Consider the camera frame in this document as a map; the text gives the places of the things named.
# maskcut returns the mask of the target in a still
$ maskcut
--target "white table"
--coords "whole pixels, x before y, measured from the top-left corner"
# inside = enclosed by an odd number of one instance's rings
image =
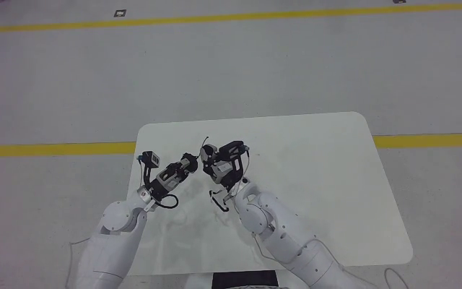
[[[403,264],[412,258],[366,120],[358,113],[147,124],[139,130],[135,156],[153,150],[164,168],[184,152],[198,154],[205,136],[217,147],[243,140],[250,147],[247,176],[303,216],[343,265]],[[199,164],[174,191],[180,200],[176,209],[149,214],[129,274],[282,269],[261,257],[233,208],[223,213],[211,203],[209,190],[219,186],[201,169]],[[139,180],[134,158],[129,194]]]

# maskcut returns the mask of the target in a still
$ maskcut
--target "white cable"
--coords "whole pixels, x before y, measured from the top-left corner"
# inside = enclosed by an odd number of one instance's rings
[[[141,188],[141,183],[143,181],[143,167],[141,166],[141,162],[139,163],[139,172],[140,172],[140,177],[139,177],[139,188]]]
[[[69,242],[69,248],[71,249],[71,261],[69,262],[69,268],[67,270],[67,277],[66,277],[66,284],[64,285],[66,289],[69,289],[69,278],[71,277],[71,270],[72,270],[72,246],[88,241],[89,239],[90,238],[86,238],[86,239],[83,239],[81,241],[74,242],[74,243]]]
[[[245,170],[244,170],[244,173],[243,173],[243,177],[240,178],[239,183],[238,183],[237,186],[236,186],[234,196],[231,195],[232,206],[234,207],[234,210],[236,210],[236,212],[237,212],[238,214],[239,214],[239,210],[237,210],[237,207],[236,207],[235,197],[237,196],[237,193],[239,192],[240,183],[243,181],[243,178],[244,178],[244,176],[245,176],[245,173],[247,173],[247,169],[248,169],[248,166],[249,166],[249,165],[250,165],[250,154],[249,154],[248,151],[247,151],[247,166],[245,167]]]

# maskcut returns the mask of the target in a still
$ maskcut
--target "robotic hand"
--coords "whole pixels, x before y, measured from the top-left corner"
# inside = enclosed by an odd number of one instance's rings
[[[243,142],[231,142],[219,150],[206,144],[200,156],[204,172],[212,177],[214,183],[223,185],[228,191],[223,204],[228,199],[235,203],[243,226],[254,238],[258,236],[274,258],[265,257],[279,262],[312,289],[370,288],[372,284],[343,269],[324,243],[304,226],[297,214],[285,207],[273,194],[261,191],[243,176],[240,156],[244,152],[248,154],[248,151],[249,148]]]
[[[147,212],[154,212],[157,207],[176,207],[178,198],[169,192],[198,167],[197,157],[185,153],[179,162],[169,164],[150,181],[151,169],[159,167],[159,158],[153,152],[143,152],[138,161],[140,165],[144,163],[144,185],[126,201],[106,207],[80,260],[77,289],[114,289],[122,283],[135,258]],[[171,207],[161,204],[165,197],[175,198],[176,204]]]

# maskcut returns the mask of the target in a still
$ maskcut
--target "wire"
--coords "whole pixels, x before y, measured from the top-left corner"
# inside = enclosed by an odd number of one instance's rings
[[[173,199],[176,200],[176,203],[173,205],[173,206],[166,206],[164,204],[161,204],[159,202],[155,202],[155,204],[159,207],[163,207],[164,209],[175,209],[176,207],[178,207],[178,204],[180,203],[178,201],[178,197],[174,194],[166,194],[162,199],[165,199],[166,197],[172,197]]]
[[[236,186],[236,192],[235,192],[234,197],[236,197],[237,192],[239,191],[240,183],[243,181],[243,178],[244,178],[244,176],[245,176],[245,173],[247,173],[247,169],[248,169],[248,166],[249,166],[249,165],[250,165],[250,154],[249,154],[248,151],[247,151],[247,166],[245,167],[243,176],[240,178],[239,183],[238,183],[237,186]]]
[[[239,192],[240,183],[243,181],[243,178],[244,178],[244,176],[245,176],[245,173],[247,173],[247,169],[248,169],[248,166],[249,166],[249,165],[250,165],[250,154],[249,154],[248,151],[247,151],[247,166],[245,167],[245,170],[244,170],[244,173],[243,173],[242,178],[240,178],[239,183],[238,183],[237,186],[236,186],[235,195],[234,195],[234,196],[231,196],[231,197],[232,197],[232,198],[231,198],[232,206],[234,207],[234,210],[236,210],[236,212],[237,212],[238,214],[239,214],[239,210],[238,210],[237,207],[236,207],[235,197],[236,197],[237,193]]]
[[[72,246],[73,246],[73,245],[77,245],[77,244],[79,244],[79,243],[83,243],[83,242],[85,242],[85,241],[88,241],[89,239],[90,239],[90,238],[86,238],[86,239],[83,239],[83,240],[81,240],[81,241],[74,242],[74,243],[69,242],[69,248],[71,249],[71,261],[69,262],[69,268],[68,268],[68,270],[67,270],[67,276],[66,276],[66,284],[64,285],[64,287],[65,287],[66,289],[69,289],[69,278],[71,277],[71,271],[72,271],[72,257],[73,257],[73,256],[72,256],[72,255],[73,255],[73,254],[72,254]]]
[[[199,148],[199,154],[197,155],[196,159],[198,159],[198,158],[201,156],[201,149],[202,149],[202,147],[204,146],[205,141],[206,141],[208,138],[209,138],[209,137],[206,137],[206,138],[204,139],[204,141],[202,142],[201,147]]]
[[[404,279],[402,278],[402,276],[401,276],[399,273],[397,273],[397,271],[395,271],[394,269],[392,269],[392,268],[390,268],[390,267],[387,268],[387,269],[385,269],[385,271],[383,271],[383,276],[384,276],[384,278],[385,278],[385,282],[387,283],[388,289],[391,289],[390,284],[388,284],[388,278],[387,278],[387,271],[388,271],[388,270],[390,270],[390,271],[392,271],[393,273],[395,273],[396,276],[398,276],[398,278],[402,281],[402,283],[404,284],[404,286],[406,286],[406,289],[409,289],[409,286],[406,284],[406,282],[404,281]]]
[[[141,188],[141,183],[143,181],[143,166],[141,165],[141,161],[138,160],[138,163],[139,163],[139,172],[140,172],[140,175],[139,175],[139,188]]]

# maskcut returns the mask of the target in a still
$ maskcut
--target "robot forearm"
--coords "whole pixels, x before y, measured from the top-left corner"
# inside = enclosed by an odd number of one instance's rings
[[[142,194],[147,195],[144,186],[106,208],[80,259],[77,289],[117,288],[127,276],[147,221],[144,208],[150,200]]]
[[[273,194],[260,191],[244,178],[235,204],[242,224],[258,235],[275,260],[310,288],[368,288],[346,273],[316,235]]]
[[[151,169],[159,167],[153,152],[143,152],[138,160],[145,164],[144,186],[134,191],[126,201],[106,207],[101,221],[93,231],[77,270],[77,289],[114,289],[127,276],[135,258],[141,235],[147,222],[147,212],[157,207],[174,208],[178,198],[169,193],[197,170],[197,157],[185,153],[181,160],[169,164],[150,181]],[[160,204],[172,196],[177,204]]]

